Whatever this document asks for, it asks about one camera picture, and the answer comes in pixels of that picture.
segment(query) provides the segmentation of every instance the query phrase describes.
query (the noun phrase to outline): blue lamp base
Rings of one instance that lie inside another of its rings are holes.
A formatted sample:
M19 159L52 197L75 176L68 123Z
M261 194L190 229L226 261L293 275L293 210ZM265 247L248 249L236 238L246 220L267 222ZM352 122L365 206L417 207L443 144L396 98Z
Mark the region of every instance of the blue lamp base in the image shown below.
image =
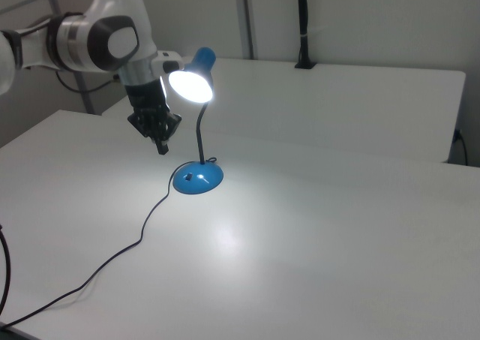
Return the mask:
M173 177L173 187L183 194L203 194L216 188L224 179L224 172L213 162L193 162L183 166Z

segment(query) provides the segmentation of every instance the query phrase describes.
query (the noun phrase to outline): blue desk lamp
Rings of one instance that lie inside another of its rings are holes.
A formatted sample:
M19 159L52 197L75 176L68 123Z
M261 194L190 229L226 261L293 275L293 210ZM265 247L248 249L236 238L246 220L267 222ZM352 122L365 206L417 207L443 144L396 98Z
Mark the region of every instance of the blue desk lamp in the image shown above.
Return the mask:
M200 123L213 98L213 79L210 71L215 63L215 53L208 47L199 49L183 71L169 75L172 88L183 98L203 104L196 121L196 141L200 161L183 166L173 178L173 187L183 194L202 194L216 188L224 178L224 172L214 161L205 161Z

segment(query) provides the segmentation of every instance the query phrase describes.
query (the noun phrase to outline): white table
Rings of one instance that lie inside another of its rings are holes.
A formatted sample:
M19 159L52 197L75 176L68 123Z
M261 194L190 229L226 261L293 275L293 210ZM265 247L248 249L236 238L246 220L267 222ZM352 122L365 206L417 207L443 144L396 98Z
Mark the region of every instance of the white table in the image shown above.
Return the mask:
M220 134L443 162L449 157L465 74L459 71L218 59L202 127ZM200 106L167 89L194 128ZM126 119L127 98L104 116Z
M140 246L17 329L49 340L478 336L479 169L209 132L204 143L225 172L218 188L173 191ZM13 261L1 320L136 240L195 145L179 129L161 157L126 121L58 112L0 149Z

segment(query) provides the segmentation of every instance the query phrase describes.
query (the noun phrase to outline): light bulb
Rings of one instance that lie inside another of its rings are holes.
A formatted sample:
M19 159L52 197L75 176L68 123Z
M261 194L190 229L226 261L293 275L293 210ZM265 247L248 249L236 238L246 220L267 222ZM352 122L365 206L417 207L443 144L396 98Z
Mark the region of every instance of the light bulb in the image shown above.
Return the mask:
M188 71L175 71L168 78L172 88L183 98L203 104L213 98L213 91L207 80Z

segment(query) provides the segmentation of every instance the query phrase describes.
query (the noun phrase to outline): blue lamp shade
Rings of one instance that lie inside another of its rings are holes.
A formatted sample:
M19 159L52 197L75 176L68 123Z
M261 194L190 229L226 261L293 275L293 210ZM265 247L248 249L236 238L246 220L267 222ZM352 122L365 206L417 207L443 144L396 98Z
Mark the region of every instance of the blue lamp shade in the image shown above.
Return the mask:
M172 88L189 101L203 104L213 98L213 79L210 71L216 60L215 53L208 47L200 48L192 62L182 71L169 75Z

